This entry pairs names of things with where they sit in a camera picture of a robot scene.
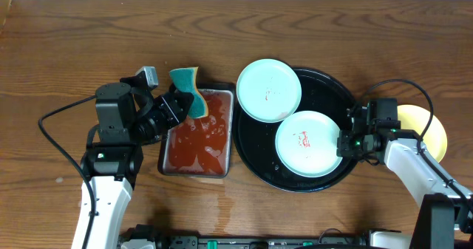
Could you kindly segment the yellow plate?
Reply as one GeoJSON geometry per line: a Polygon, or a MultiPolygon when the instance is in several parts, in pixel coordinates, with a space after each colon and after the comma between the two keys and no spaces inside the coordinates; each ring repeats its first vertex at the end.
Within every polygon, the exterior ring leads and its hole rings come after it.
{"type": "MultiPolygon", "coordinates": [[[[410,129],[421,134],[429,119],[428,110],[415,105],[399,105],[398,119],[402,129],[410,129]]],[[[446,154],[448,140],[446,130],[442,123],[434,116],[432,122],[423,137],[429,153],[439,163],[446,154]]]]}

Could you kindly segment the green yellow sponge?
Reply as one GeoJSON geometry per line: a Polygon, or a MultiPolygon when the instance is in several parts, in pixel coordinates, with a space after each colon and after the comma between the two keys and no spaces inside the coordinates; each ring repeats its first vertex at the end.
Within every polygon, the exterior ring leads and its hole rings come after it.
{"type": "Polygon", "coordinates": [[[208,104],[197,88],[198,66],[177,68],[169,72],[174,86],[179,92],[191,94],[194,98],[188,116],[192,119],[208,117],[208,104]]]}

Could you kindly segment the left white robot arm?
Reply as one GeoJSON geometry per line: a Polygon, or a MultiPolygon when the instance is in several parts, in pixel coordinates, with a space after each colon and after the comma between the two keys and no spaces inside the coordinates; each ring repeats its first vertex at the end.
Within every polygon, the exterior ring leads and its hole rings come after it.
{"type": "Polygon", "coordinates": [[[96,92],[98,124],[81,159],[85,175],[74,248],[115,248],[143,162],[142,147],[182,123],[194,101],[180,90],[153,97],[144,75],[121,78],[96,92]]]}

